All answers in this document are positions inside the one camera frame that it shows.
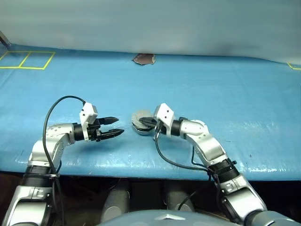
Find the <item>black cable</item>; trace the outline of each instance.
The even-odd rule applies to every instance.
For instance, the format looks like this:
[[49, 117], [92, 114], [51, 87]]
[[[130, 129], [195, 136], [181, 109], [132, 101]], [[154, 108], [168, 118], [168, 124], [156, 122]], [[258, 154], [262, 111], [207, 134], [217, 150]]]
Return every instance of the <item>black cable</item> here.
[[[212, 171], [212, 169], [207, 168], [207, 167], [206, 167], [205, 165], [203, 165], [203, 164], [194, 162], [194, 147], [192, 148], [191, 163], [192, 163], [193, 165], [200, 166], [201, 168], [200, 168], [200, 167], [191, 167], [191, 166], [181, 165], [181, 164], [178, 164], [178, 163], [173, 162], [173, 161], [169, 160], [168, 158], [166, 158], [166, 157], [162, 154], [162, 152], [161, 152], [161, 150], [160, 150], [160, 148], [159, 148], [159, 145], [158, 145], [158, 138], [159, 138], [159, 135], [160, 135], [160, 131], [161, 131], [162, 126], [163, 126], [162, 124], [157, 125], [157, 129], [156, 129], [155, 137], [154, 137], [154, 138], [155, 138], [156, 149], [157, 149], [157, 152], [158, 152], [158, 154], [160, 155], [160, 157], [161, 157], [163, 160], [165, 160], [166, 162], [168, 162], [168, 163], [170, 163], [170, 164], [172, 164], [172, 165], [174, 165], [174, 166], [180, 167], [180, 168], [184, 168], [184, 169], [188, 169], [188, 170], [200, 170], [200, 171], [205, 171], [205, 172], [207, 172], [207, 174], [208, 174], [208, 176], [209, 176], [209, 178], [208, 178], [209, 180], [208, 180], [208, 181], [211, 181], [211, 178], [213, 177], [214, 180], [215, 180], [215, 182], [217, 183], [217, 188], [216, 188], [216, 190], [217, 190], [217, 191], [216, 191], [216, 201], [217, 201], [217, 205], [218, 205], [218, 208], [219, 208], [220, 210], [222, 210], [222, 209], [221, 209], [221, 205], [220, 205], [221, 183], [220, 183], [220, 180], [219, 180], [218, 176], [215, 174], [214, 171]], [[194, 196], [197, 192], [199, 192], [199, 191], [196, 190], [196, 191], [194, 191], [191, 195], [187, 196], [187, 197], [182, 201], [182, 203], [179, 205], [178, 210], [180, 210], [181, 207], [185, 204], [185, 202], [186, 202], [189, 198], [191, 198], [192, 196]]]
[[[51, 160], [51, 157], [49, 155], [49, 152], [47, 150], [47, 147], [46, 147], [46, 130], [47, 130], [47, 124], [48, 124], [48, 120], [49, 120], [49, 117], [53, 111], [53, 109], [55, 108], [55, 106], [61, 102], [62, 100], [64, 99], [67, 99], [67, 98], [74, 98], [74, 99], [78, 99], [80, 100], [83, 105], [85, 104], [85, 101], [82, 99], [82, 98], [79, 98], [79, 97], [76, 97], [76, 96], [64, 96], [64, 97], [61, 97], [59, 98], [49, 109], [47, 115], [46, 115], [46, 118], [45, 118], [45, 121], [44, 121], [44, 126], [43, 126], [43, 137], [42, 137], [42, 143], [43, 143], [43, 147], [44, 147], [44, 152], [45, 152], [45, 155], [47, 157], [47, 160], [49, 162], [49, 165], [50, 165], [50, 168], [51, 168], [51, 171], [53, 174], [57, 174], [58, 172], [55, 170], [55, 166]], [[55, 178], [55, 184], [56, 184], [56, 187], [57, 187], [57, 191], [59, 193], [59, 197], [60, 197], [60, 202], [61, 202], [61, 209], [62, 209], [62, 226], [64, 226], [65, 224], [65, 217], [64, 217], [64, 206], [63, 206], [63, 195], [62, 195], [62, 190], [61, 190], [61, 185], [60, 185], [60, 181], [58, 179], [58, 177]]]
[[56, 173], [58, 173], [60, 171], [61, 167], [62, 167], [62, 161], [60, 161], [60, 165], [58, 166]]
[[196, 165], [196, 166], [200, 166], [200, 167], [204, 167], [206, 169], [205, 165], [194, 162], [194, 147], [192, 147], [191, 164]]
[[160, 148], [159, 148], [159, 145], [158, 145], [158, 138], [159, 138], [159, 135], [160, 135], [160, 133], [159, 133], [159, 132], [156, 132], [156, 134], [155, 134], [155, 144], [156, 144], [156, 149], [157, 149], [157, 151], [158, 151], [160, 157], [161, 157], [164, 161], [166, 161], [166, 162], [168, 162], [168, 163], [170, 163], [170, 164], [172, 164], [172, 165], [174, 165], [174, 166], [180, 167], [180, 168], [184, 168], [184, 169], [188, 169], [188, 170], [200, 170], [200, 171], [208, 172], [208, 170], [206, 170], [206, 169], [202, 169], [202, 168], [200, 168], [200, 167], [185, 166], [185, 165], [182, 165], [182, 164], [178, 164], [178, 163], [176, 163], [176, 162], [173, 162], [173, 161], [169, 160], [168, 158], [166, 158], [166, 157], [162, 154], [162, 152], [161, 152], [161, 150], [160, 150]]
[[[208, 181], [211, 181], [211, 174], [208, 175]], [[200, 187], [199, 189], [195, 190], [193, 193], [191, 193], [190, 195], [188, 195], [179, 205], [178, 210], [181, 210], [182, 206], [190, 199], [192, 198], [196, 193], [199, 193], [201, 190], [203, 190], [204, 188], [206, 188], [207, 186], [203, 186]]]
[[[60, 165], [56, 170], [56, 173], [58, 173], [60, 171], [62, 167], [62, 161], [60, 161]], [[53, 206], [55, 208], [56, 214], [59, 215], [59, 211], [56, 205], [56, 201], [55, 201], [55, 180], [52, 181], [52, 202], [53, 202]]]
[[52, 181], [52, 202], [53, 202], [53, 206], [55, 208], [56, 214], [59, 215], [58, 208], [56, 205], [56, 200], [55, 200], [55, 180]]

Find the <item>white wall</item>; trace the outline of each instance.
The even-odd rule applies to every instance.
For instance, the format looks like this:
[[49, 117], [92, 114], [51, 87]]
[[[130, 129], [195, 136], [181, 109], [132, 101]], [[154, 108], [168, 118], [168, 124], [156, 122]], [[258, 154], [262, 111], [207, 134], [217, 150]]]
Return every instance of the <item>white wall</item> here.
[[15, 44], [301, 64], [301, 0], [0, 0]]

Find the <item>blue tablecloth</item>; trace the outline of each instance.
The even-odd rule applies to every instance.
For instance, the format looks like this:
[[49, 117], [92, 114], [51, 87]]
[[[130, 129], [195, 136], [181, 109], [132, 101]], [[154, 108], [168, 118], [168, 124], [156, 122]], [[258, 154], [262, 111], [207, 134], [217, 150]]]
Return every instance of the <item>blue tablecloth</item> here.
[[[301, 72], [286, 64], [245, 57], [156, 55], [140, 66], [135, 54], [55, 51], [45, 70], [0, 69], [0, 170], [24, 172], [41, 137], [49, 107], [64, 95], [96, 105], [99, 117], [120, 120], [102, 130], [125, 129], [114, 139], [80, 141], [63, 154], [65, 175], [206, 179], [199, 171], [164, 162], [150, 136], [136, 134], [131, 115], [167, 103], [176, 116], [204, 121], [249, 180], [301, 179]], [[0, 66], [18, 65], [23, 54], [8, 54]], [[43, 67], [49, 54], [32, 53], [24, 67]], [[79, 122], [81, 103], [64, 100], [49, 125]], [[190, 164], [191, 146], [160, 137], [162, 152]]]

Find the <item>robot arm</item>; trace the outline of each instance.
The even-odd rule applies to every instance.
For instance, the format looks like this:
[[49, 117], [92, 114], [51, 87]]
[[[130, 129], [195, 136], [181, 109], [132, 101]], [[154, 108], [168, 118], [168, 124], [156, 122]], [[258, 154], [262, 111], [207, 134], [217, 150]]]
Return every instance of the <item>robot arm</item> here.
[[[97, 119], [96, 107], [85, 103], [80, 112], [80, 122], [64, 123], [49, 126], [46, 132], [46, 145], [52, 162], [57, 169], [64, 148], [79, 140], [95, 140], [112, 138], [123, 133], [122, 129], [111, 129], [107, 132], [99, 130], [102, 124], [112, 124], [117, 118]], [[45, 226], [51, 212], [53, 174], [44, 152], [42, 139], [38, 140], [29, 157], [22, 184], [15, 190], [2, 226], [35, 225]]]
[[204, 122], [185, 118], [176, 120], [174, 112], [166, 104], [157, 107], [153, 118], [140, 118], [139, 122], [149, 128], [155, 127], [157, 132], [155, 136], [159, 132], [168, 137], [180, 136], [194, 146], [197, 155], [215, 178], [222, 194], [222, 208], [231, 221], [253, 226], [270, 225], [276, 221], [287, 221], [286, 224], [296, 223], [279, 213], [267, 211], [260, 196], [244, 175], [236, 169], [236, 162], [229, 159], [221, 144], [209, 133]]

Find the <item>gray disc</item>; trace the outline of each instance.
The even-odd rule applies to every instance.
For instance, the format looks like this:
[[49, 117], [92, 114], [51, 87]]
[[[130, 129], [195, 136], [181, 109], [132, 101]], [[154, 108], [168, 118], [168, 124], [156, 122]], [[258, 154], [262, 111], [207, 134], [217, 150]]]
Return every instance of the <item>gray disc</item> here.
[[132, 114], [132, 125], [136, 133], [140, 135], [148, 135], [151, 133], [153, 128], [139, 122], [139, 119], [143, 117], [153, 117], [153, 115], [149, 110], [139, 110]]

